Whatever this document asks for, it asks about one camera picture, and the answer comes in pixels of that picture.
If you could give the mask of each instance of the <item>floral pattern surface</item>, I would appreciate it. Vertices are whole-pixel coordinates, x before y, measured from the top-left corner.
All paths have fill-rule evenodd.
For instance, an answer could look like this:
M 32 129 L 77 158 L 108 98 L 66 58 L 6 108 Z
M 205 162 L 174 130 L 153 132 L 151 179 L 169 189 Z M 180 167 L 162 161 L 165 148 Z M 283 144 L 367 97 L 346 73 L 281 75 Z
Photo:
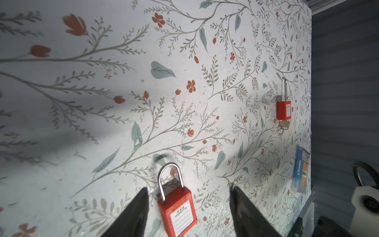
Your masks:
M 186 236 L 235 236 L 232 184 L 288 233 L 310 194 L 290 188 L 296 146 L 311 148 L 302 1 L 14 1 L 0 30 L 0 237 L 100 236 L 142 187 L 145 236 L 167 236 L 166 162 L 192 191 Z

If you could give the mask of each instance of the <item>padlock shackle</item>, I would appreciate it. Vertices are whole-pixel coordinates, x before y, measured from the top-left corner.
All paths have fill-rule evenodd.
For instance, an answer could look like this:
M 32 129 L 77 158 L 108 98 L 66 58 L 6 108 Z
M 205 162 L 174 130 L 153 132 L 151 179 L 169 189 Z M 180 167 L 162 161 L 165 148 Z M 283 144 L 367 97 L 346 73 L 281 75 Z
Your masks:
M 287 101 L 287 79 L 283 77 L 284 79 L 284 101 Z
M 164 196 L 163 187 L 162 187 L 162 183 L 161 183 L 161 177 L 162 177 L 162 172 L 164 171 L 164 169 L 166 169 L 169 166 L 173 166 L 176 168 L 176 170 L 178 171 L 178 174 L 179 174 L 180 184 L 182 185 L 182 188 L 184 188 L 182 175 L 180 174 L 179 166 L 177 164 L 175 164 L 174 162 L 169 162 L 169 163 L 164 164 L 158 172 L 158 185 L 159 185 L 159 190 L 161 192 L 161 197 L 162 197 L 163 203 L 166 203 L 166 201 L 165 201 L 166 197 Z

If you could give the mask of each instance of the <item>black cable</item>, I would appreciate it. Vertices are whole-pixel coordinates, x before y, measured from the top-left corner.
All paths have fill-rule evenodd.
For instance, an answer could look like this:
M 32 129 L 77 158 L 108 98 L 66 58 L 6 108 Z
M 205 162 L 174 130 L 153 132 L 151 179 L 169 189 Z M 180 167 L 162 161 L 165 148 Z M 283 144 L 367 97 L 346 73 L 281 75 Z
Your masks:
M 362 161 L 356 161 L 353 163 L 352 168 L 353 168 L 353 174 L 354 178 L 356 179 L 357 183 L 359 186 L 365 186 L 365 183 L 363 183 L 360 175 L 358 168 L 363 168 L 367 173 L 372 177 L 374 182 L 376 183 L 377 186 L 379 186 L 379 174 L 378 172 L 369 164 L 366 164 L 365 162 Z

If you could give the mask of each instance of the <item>orange flower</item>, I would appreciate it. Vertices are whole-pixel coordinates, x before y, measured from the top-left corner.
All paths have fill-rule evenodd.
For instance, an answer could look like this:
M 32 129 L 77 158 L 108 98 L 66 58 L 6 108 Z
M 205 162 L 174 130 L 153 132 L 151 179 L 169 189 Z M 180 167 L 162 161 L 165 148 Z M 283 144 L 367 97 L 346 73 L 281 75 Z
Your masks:
M 188 134 L 190 137 L 192 137 L 192 136 L 193 136 L 193 130 L 191 130 L 191 128 L 189 128 L 187 134 Z
M 170 175 L 171 175 L 171 177 L 175 177 L 175 175 L 178 173 L 178 170 L 175 168 L 175 167 L 173 167 L 172 169 L 171 169 L 171 171 L 170 171 Z
M 29 225 L 28 223 L 20 225 L 19 226 L 20 232 L 13 234 L 12 237 L 29 237 L 30 234 L 36 232 L 36 230 L 37 230 L 36 226 L 32 227 L 30 229 L 27 229 L 28 225 Z
M 165 24 L 163 16 L 159 15 L 158 13 L 155 13 L 155 17 L 152 17 L 152 19 L 155 23 L 158 23 L 159 28 L 162 28 L 162 25 Z
M 192 93 L 192 91 L 196 91 L 196 88 L 195 88 L 195 81 L 194 80 L 192 80 L 192 82 L 191 81 L 188 81 L 188 85 L 187 85 L 187 90 L 190 92 L 190 93 Z
M 64 24 L 71 28 L 71 30 L 66 30 L 67 33 L 75 36 L 87 35 L 86 24 L 82 18 L 70 14 L 69 16 L 62 17 L 62 19 Z
M 122 104 L 125 102 L 125 99 L 122 97 L 122 96 L 116 96 L 113 98 L 113 100 L 118 103 L 118 104 Z
M 33 45 L 30 48 L 30 54 L 39 57 L 39 58 L 45 58 L 48 57 L 48 53 L 50 53 L 51 49 L 48 47 L 45 47 L 43 45 Z
M 233 52 L 232 52 L 232 53 L 230 53 L 230 55 L 231 55 L 231 56 L 230 56 L 230 60 L 233 62 L 233 61 L 234 61 L 234 59 L 236 58 L 236 56 L 234 56 L 234 53 L 233 53 Z

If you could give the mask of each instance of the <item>padlock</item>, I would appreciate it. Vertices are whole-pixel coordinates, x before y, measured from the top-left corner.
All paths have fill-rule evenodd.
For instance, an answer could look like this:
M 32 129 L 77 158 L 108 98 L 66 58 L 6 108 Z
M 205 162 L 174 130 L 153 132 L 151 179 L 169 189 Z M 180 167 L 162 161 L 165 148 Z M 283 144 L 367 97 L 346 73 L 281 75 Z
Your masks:
M 174 166 L 178 170 L 181 187 L 164 195 L 161 176 L 164 169 Z M 191 191 L 183 185 L 182 175 L 177 164 L 167 163 L 158 172 L 158 185 L 162 199 L 158 201 L 164 229 L 169 237 L 183 237 L 197 223 Z
M 284 101 L 276 102 L 276 118 L 288 120 L 291 118 L 291 101 L 287 101 L 287 79 L 284 79 Z

